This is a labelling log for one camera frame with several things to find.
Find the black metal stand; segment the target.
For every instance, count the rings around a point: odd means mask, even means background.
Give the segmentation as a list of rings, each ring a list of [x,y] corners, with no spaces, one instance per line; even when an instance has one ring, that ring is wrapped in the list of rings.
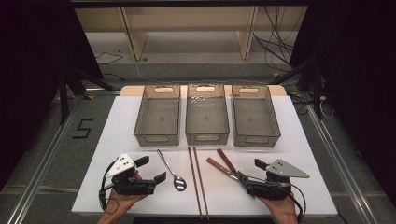
[[[75,66],[62,67],[58,73],[58,90],[59,90],[59,97],[61,102],[61,120],[60,120],[61,125],[63,125],[66,122],[66,119],[68,118],[69,115],[69,106],[68,106],[66,88],[69,88],[77,96],[84,95],[87,89],[83,86],[81,82],[82,79],[87,79],[91,83],[96,84],[97,86],[102,87],[107,91],[118,90],[116,87],[113,87],[105,83],[100,78],[94,77]]]
[[[320,109],[320,96],[321,96],[321,69],[316,59],[309,57],[300,65],[287,72],[284,76],[276,78],[270,82],[270,85],[280,85],[284,81],[300,74],[301,77],[298,81],[297,87],[300,91],[307,91],[309,88],[313,90],[314,100],[313,107],[314,112],[319,119],[323,119],[322,112]]]

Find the aluminium floor rail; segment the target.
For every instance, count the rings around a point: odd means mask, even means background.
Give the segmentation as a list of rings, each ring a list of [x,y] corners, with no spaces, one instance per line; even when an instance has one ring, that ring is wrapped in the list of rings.
[[[358,182],[353,177],[349,170],[347,163],[340,154],[338,147],[334,143],[327,127],[322,120],[318,119],[312,106],[307,107],[309,117],[313,121],[316,130],[325,145],[325,148],[335,166],[337,173],[340,175],[342,183],[353,202],[358,214],[361,217],[363,224],[379,224],[378,219],[375,217],[374,210],[369,204],[369,201],[363,194],[363,191],[358,185]]]
[[[83,96],[75,96],[70,102],[69,115],[62,124],[56,125],[54,135],[51,137],[49,145],[46,147],[45,153],[40,157],[40,163],[34,169],[29,182],[26,186],[21,187],[21,197],[16,202],[10,216],[7,218],[7,224],[22,224],[27,212],[39,188],[54,161],[56,154],[64,140],[66,132],[70,127],[70,123],[74,118],[78,106],[83,101]]]

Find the dark curtain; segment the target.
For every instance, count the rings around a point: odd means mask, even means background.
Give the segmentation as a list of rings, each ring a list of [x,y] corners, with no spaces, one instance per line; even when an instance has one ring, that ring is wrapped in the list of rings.
[[[291,63],[321,49],[324,90],[396,206],[396,0],[308,0]]]
[[[75,66],[103,75],[70,0],[0,0],[0,189]]]

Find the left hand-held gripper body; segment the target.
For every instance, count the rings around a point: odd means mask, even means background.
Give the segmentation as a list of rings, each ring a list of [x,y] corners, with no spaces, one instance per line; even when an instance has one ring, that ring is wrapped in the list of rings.
[[[136,178],[134,172],[137,168],[134,160],[127,153],[122,153],[106,171],[105,178],[111,179],[107,187],[125,196],[152,194],[156,188],[154,179]]]

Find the smoky clear plastic bin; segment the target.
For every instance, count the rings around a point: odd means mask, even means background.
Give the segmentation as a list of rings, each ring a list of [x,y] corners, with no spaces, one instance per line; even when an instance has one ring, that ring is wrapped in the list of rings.
[[[144,88],[134,136],[141,147],[179,145],[180,86]]]
[[[233,144],[274,147],[281,136],[269,87],[232,85]]]
[[[229,133],[224,86],[189,84],[185,124],[188,145],[226,145]]]

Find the light wooden shelf unit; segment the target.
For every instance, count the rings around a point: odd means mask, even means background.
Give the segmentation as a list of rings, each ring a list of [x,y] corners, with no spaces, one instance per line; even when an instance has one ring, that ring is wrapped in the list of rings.
[[[306,6],[105,7],[78,8],[76,13],[86,33],[124,33],[135,60],[141,58],[149,32],[234,32],[246,60],[255,31],[277,25],[282,34],[297,31],[306,11]]]

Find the wooden-handled cutlery piece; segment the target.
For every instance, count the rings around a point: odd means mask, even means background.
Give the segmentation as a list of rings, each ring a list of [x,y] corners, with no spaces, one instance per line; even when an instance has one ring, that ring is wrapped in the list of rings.
[[[220,157],[224,160],[224,162],[227,164],[229,168],[229,175],[233,179],[236,179],[241,186],[243,186],[243,180],[244,180],[244,175],[237,171],[231,161],[228,159],[228,157],[225,155],[222,149],[218,149],[217,152],[219,153]]]
[[[240,182],[240,180],[237,178],[236,175],[234,175],[230,170],[228,170],[227,168],[225,168],[224,166],[222,166],[221,164],[219,164],[218,162],[214,161],[212,158],[208,157],[206,159],[206,162],[208,162],[209,164],[211,164],[212,166],[216,167],[218,170],[220,170],[221,172],[223,172],[224,174],[226,174],[228,177],[230,177],[231,179],[235,180],[236,182],[238,182],[243,188],[244,186],[242,185],[242,183]]]

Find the brown wooden chopstick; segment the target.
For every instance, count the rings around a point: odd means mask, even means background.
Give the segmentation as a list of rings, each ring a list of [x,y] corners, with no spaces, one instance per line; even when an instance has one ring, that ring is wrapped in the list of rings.
[[[194,171],[194,165],[193,165],[193,161],[192,161],[192,154],[191,154],[190,147],[188,147],[188,153],[189,153],[189,158],[190,158],[191,174],[192,174],[192,180],[193,180],[193,185],[194,185],[195,198],[196,198],[197,207],[198,207],[198,211],[199,211],[199,218],[201,220],[203,220],[201,201],[200,201],[200,197],[199,197],[199,193],[198,193],[196,175],[195,175],[195,171]]]
[[[206,201],[206,196],[205,196],[205,186],[204,186],[204,182],[203,182],[203,179],[202,179],[202,173],[201,173],[201,169],[200,169],[200,162],[199,162],[199,159],[198,159],[198,153],[197,153],[196,147],[193,148],[193,155],[194,155],[196,169],[197,169],[197,174],[198,174],[198,178],[199,178],[200,190],[201,190],[201,194],[202,194],[203,202],[204,202],[205,216],[206,216],[207,220],[210,220],[210,215],[209,215],[207,201]]]

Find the person's right hand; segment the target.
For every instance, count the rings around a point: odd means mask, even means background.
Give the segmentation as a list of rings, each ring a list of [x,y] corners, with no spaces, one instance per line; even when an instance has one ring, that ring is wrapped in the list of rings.
[[[263,202],[272,216],[276,219],[276,217],[296,217],[295,213],[295,203],[289,197],[285,198],[282,201],[271,201],[262,197],[259,197],[259,200]]]

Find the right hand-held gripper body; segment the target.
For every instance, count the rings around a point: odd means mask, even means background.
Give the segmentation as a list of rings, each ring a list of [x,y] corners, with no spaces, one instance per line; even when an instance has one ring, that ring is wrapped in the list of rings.
[[[266,177],[263,181],[248,178],[255,197],[262,197],[271,201],[282,201],[291,192],[292,177],[309,178],[310,175],[290,163],[277,159],[264,170]]]

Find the metal spoon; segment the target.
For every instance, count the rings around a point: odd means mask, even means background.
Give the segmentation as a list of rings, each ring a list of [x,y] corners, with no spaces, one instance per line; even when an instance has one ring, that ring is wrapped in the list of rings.
[[[166,165],[166,167],[171,172],[171,174],[172,174],[172,176],[174,178],[174,187],[176,188],[176,190],[178,190],[178,191],[186,190],[187,189],[187,182],[181,176],[176,175],[176,173],[174,172],[174,170],[170,166],[169,162],[167,161],[167,159],[165,158],[165,156],[162,154],[162,152],[159,149],[157,150],[157,153],[160,156],[160,158],[162,159],[162,161],[164,162],[164,164]]]

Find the person's left hand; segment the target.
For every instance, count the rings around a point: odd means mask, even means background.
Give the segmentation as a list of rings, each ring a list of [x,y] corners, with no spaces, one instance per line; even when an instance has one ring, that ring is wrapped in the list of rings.
[[[109,214],[122,218],[136,203],[146,198],[146,195],[119,195],[114,189],[110,192],[110,197],[104,214]]]

